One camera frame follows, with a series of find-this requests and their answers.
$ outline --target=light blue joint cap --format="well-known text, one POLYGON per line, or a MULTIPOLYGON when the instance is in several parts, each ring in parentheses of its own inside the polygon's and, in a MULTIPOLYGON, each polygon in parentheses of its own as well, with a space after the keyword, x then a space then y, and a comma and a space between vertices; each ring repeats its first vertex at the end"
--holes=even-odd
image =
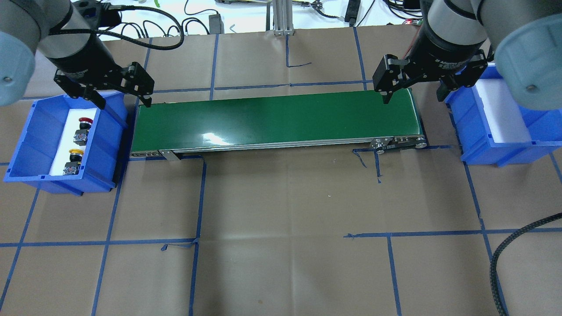
POLYGON ((531 110, 562 108, 562 13, 509 34, 495 58, 517 103, 531 110))
POLYGON ((0 31, 0 106, 22 98, 34 70, 35 56, 29 47, 0 31))

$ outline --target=conveyor belt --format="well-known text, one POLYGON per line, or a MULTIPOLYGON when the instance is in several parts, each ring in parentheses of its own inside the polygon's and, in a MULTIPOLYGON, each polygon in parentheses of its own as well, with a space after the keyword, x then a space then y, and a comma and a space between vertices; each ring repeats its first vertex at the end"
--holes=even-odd
POLYGON ((134 157, 370 142, 423 136, 410 91, 388 105, 374 91, 154 104, 140 107, 134 157))

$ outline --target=metal post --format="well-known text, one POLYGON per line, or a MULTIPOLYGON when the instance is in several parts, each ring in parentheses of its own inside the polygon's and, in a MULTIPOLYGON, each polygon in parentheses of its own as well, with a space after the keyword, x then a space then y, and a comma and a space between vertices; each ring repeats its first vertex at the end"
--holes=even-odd
POLYGON ((289 0, 273 0, 275 35, 293 35, 293 3, 289 0))

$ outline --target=blue plastic container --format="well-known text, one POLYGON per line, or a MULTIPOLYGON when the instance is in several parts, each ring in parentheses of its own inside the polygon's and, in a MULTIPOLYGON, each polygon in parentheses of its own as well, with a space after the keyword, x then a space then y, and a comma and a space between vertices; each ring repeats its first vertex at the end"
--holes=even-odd
MULTIPOLYGON (((502 76, 490 65, 481 79, 502 79, 502 76)), ((445 102, 451 107, 463 146, 461 160, 469 165, 528 164, 562 147, 562 110, 533 111, 520 106, 532 141, 496 143, 476 87, 460 88, 445 102)))
POLYGON ((4 177, 5 182, 23 182, 49 193, 108 192, 127 110, 120 92, 102 93, 106 108, 97 110, 88 133, 88 144, 77 175, 49 175, 70 109, 96 106, 82 98, 57 96, 35 101, 4 177))

